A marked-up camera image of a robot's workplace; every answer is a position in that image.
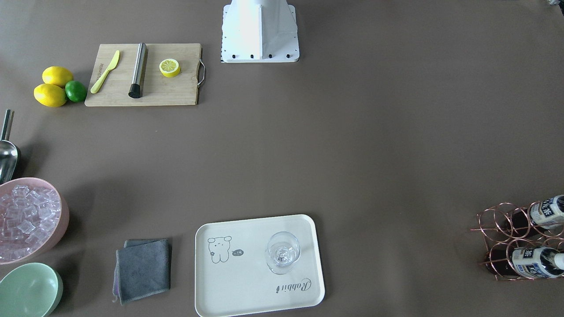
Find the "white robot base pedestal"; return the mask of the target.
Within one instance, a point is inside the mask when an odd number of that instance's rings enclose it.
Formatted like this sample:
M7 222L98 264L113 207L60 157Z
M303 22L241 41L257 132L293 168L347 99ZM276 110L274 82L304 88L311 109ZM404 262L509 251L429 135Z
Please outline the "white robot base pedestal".
M300 59L296 8L286 0L232 0L223 7L223 63L292 63Z

